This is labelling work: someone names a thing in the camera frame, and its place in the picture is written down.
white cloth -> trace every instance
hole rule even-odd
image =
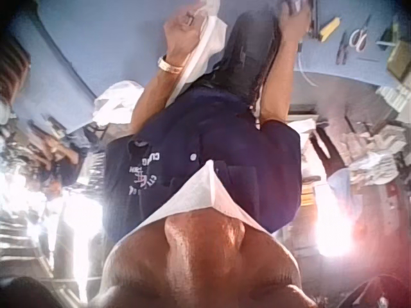
[[[205,6],[200,11],[205,11],[207,18],[202,26],[200,42],[187,58],[179,82],[167,101],[167,106],[175,101],[186,83],[194,82],[206,72],[211,56],[224,48],[227,25],[217,17],[220,0],[203,0],[203,2]]]
[[[328,185],[338,200],[338,206],[353,221],[356,221],[362,212],[362,203],[351,194],[350,171],[348,168],[338,170],[327,179]]]
[[[269,234],[257,221],[232,200],[214,171],[214,162],[209,160],[170,200],[126,235],[122,241],[140,228],[160,219],[171,215],[208,208],[217,210],[226,216],[239,219],[248,226]]]

bracelet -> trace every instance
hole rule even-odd
[[[182,72],[183,67],[172,66],[164,60],[165,58],[166,56],[162,56],[159,59],[158,64],[160,69],[170,74],[180,74]]]

barber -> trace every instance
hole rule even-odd
[[[222,61],[165,108],[200,40],[200,7],[165,24],[168,52],[130,135],[108,145],[103,226],[117,245],[89,306],[314,307],[271,236],[300,205],[300,139],[286,119],[310,8],[285,4],[279,22],[242,14]]]

